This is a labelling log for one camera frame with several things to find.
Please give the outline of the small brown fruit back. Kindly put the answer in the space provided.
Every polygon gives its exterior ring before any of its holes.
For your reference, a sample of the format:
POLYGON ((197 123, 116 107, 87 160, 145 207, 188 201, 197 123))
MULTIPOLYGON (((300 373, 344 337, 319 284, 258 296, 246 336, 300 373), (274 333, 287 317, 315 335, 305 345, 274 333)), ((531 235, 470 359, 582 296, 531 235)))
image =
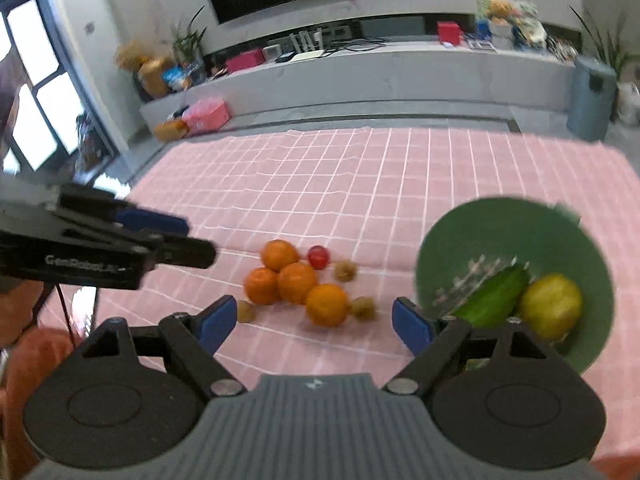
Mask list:
POLYGON ((358 273, 358 266, 350 260, 343 260, 334 264, 334 278, 341 283, 353 281, 358 273))

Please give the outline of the potted plant by bin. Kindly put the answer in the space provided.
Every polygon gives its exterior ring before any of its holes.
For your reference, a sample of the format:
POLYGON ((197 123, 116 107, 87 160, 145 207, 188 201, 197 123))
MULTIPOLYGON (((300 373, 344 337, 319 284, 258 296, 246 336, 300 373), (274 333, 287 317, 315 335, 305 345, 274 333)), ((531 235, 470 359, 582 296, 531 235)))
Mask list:
POLYGON ((570 6, 570 10, 593 42, 596 48, 597 59, 610 66, 616 73, 617 79, 620 79, 627 66, 639 61, 639 53, 631 52, 631 50, 623 44, 622 36, 628 15, 626 10, 623 10, 617 19, 614 32, 610 30, 600 32, 596 20, 588 10, 585 10, 584 15, 579 14, 572 6, 570 6))

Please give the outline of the magenta flat box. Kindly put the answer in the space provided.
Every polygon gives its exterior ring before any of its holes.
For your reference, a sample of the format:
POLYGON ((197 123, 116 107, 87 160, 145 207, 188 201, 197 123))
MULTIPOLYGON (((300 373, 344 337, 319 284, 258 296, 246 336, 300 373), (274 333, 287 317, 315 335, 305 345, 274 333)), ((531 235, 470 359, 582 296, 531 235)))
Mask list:
POLYGON ((252 49, 228 58, 226 67, 229 74, 248 70, 265 63, 265 55, 262 49, 252 49))

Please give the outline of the golden vase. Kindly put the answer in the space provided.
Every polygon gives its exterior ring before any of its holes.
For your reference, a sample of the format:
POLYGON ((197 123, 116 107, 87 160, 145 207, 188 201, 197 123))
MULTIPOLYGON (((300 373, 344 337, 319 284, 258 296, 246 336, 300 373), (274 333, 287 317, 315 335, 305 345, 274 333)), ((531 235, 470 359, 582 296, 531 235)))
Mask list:
POLYGON ((161 99, 168 95, 168 84, 163 80, 163 73, 175 66, 169 56, 144 58, 138 70, 138 78, 145 92, 153 99, 161 99))

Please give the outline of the teddy bear gift pile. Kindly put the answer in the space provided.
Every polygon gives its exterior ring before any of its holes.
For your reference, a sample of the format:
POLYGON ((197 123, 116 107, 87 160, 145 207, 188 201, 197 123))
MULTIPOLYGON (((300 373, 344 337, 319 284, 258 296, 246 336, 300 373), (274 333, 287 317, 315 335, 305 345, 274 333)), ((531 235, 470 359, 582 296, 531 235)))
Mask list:
POLYGON ((528 1, 475 0, 475 33, 497 50, 546 50, 547 32, 528 1))

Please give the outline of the grey tv bench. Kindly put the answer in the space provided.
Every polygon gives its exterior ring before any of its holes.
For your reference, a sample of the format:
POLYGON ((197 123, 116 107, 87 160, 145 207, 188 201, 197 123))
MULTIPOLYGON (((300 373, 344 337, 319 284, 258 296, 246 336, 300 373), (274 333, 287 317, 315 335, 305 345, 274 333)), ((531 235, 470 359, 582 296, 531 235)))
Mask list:
POLYGON ((390 101, 472 102, 566 110, 573 64, 520 51, 396 42, 370 51, 262 64, 142 105, 149 128, 208 98, 234 116, 287 108, 390 101))

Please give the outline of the green colander bowl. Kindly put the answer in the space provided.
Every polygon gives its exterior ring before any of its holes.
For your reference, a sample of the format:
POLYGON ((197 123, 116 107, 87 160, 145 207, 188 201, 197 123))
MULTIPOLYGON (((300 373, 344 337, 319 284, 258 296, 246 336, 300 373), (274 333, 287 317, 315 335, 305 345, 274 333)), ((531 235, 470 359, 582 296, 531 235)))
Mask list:
POLYGON ((553 344, 583 373, 610 336, 614 290, 597 245, 562 205, 486 197, 457 206, 425 235, 413 279, 425 316, 460 315, 478 328, 520 320, 528 290, 559 282, 573 283, 582 302, 553 344))

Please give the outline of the red small fruit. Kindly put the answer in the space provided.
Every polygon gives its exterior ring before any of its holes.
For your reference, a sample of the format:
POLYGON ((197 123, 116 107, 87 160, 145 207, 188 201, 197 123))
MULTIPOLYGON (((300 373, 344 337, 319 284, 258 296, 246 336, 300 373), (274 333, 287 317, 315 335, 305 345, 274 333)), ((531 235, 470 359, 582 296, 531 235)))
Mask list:
POLYGON ((307 261, 314 270, 324 270, 330 263, 330 253, 325 247, 314 245, 308 249, 307 261))

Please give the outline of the orange box on floor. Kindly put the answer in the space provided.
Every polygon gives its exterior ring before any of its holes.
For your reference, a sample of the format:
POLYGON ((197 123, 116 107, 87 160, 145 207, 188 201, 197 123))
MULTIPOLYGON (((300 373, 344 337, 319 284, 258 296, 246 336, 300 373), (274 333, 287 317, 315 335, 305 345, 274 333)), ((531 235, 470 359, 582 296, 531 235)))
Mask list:
POLYGON ((156 125, 153 134, 160 142, 169 143, 185 138, 189 133, 189 126, 182 119, 171 119, 156 125))

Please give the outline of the white plastic bag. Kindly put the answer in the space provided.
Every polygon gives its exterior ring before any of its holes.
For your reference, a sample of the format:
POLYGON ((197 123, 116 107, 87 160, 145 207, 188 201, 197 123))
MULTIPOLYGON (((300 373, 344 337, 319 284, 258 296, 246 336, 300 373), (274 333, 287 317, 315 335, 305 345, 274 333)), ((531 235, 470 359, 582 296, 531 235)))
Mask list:
POLYGON ((617 116, 628 126, 639 125, 640 92, 634 82, 618 85, 617 116))

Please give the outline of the grey pedal trash bin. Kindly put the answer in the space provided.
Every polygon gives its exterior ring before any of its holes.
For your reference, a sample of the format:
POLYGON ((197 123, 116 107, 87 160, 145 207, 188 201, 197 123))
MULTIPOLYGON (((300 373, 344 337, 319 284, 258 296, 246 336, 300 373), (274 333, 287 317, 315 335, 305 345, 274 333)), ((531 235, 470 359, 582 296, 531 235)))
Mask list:
POLYGON ((615 70, 596 58, 575 60, 567 129, 587 142, 602 141, 608 132, 617 91, 615 70))

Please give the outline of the orange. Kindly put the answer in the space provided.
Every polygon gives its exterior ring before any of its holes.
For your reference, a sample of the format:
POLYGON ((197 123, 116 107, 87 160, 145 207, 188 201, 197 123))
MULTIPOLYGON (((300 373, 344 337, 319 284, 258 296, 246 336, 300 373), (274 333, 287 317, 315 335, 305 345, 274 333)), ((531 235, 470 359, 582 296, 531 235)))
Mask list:
POLYGON ((317 285, 316 271, 308 263, 291 263, 279 273, 279 294, 281 299, 289 304, 306 304, 309 292, 317 285))
POLYGON ((320 284, 308 292, 305 311, 312 324, 333 328, 345 322, 349 300, 340 286, 320 284))
POLYGON ((260 251, 262 264, 276 273, 290 264, 299 262, 299 259, 297 249, 286 240, 270 240, 260 251))
POLYGON ((280 299, 279 274, 268 268, 257 268, 247 274, 244 292, 247 298, 258 306, 270 306, 280 299))

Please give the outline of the red box on shelf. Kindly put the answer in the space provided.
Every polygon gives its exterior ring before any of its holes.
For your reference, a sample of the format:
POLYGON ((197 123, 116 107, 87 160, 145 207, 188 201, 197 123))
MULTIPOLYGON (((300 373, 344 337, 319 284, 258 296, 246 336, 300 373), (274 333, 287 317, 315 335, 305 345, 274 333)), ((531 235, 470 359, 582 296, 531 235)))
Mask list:
POLYGON ((460 46, 462 30, 456 22, 440 21, 437 23, 438 41, 447 47, 460 46))

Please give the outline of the pink checkered cloth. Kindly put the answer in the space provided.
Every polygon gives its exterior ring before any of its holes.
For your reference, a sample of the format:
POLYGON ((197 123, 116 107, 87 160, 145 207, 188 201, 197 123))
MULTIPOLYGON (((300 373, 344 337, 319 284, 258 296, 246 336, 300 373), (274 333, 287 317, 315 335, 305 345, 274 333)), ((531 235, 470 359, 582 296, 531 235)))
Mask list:
POLYGON ((469 129, 354 129, 227 136, 170 148, 132 189, 133 202, 186 217, 218 247, 207 270, 162 266, 138 292, 107 290, 99 318, 153 324, 241 297, 246 274, 270 240, 300 252, 321 245, 356 263, 349 296, 369 296, 378 315, 320 330, 299 307, 272 306, 235 327, 218 356, 242 382, 263 374, 366 372, 391 378, 408 352, 390 306, 414 294, 412 272, 428 229, 478 196, 524 196, 570 206, 608 260, 616 289, 608 344, 586 379, 608 426, 599 453, 639 448, 639 180, 603 144, 469 129))

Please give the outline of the green cucumber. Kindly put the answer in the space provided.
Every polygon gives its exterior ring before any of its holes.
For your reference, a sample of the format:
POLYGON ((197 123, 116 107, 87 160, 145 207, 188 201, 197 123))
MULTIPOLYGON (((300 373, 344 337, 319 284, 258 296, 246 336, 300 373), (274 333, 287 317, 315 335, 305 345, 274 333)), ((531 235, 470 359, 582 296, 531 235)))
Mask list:
POLYGON ((474 328, 495 328, 506 322, 530 281, 524 266, 509 266, 491 275, 452 314, 474 328))

